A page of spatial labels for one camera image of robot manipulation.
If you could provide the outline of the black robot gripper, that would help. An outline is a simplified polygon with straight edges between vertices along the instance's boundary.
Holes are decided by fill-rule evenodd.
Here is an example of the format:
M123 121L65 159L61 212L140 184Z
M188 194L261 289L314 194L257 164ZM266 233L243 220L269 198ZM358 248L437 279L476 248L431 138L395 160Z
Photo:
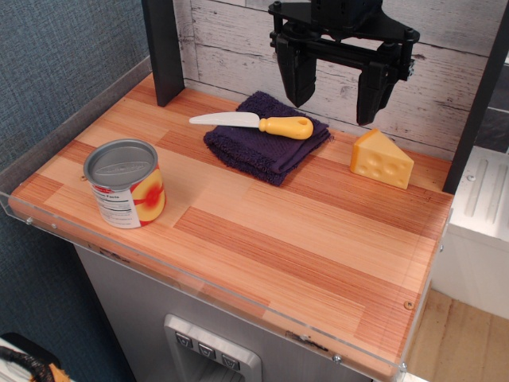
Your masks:
M387 16L381 1L275 1L269 13L274 17L270 45L295 107L315 91L317 60L362 69L356 105L360 126L373 123L397 81L412 74L412 49L420 34Z

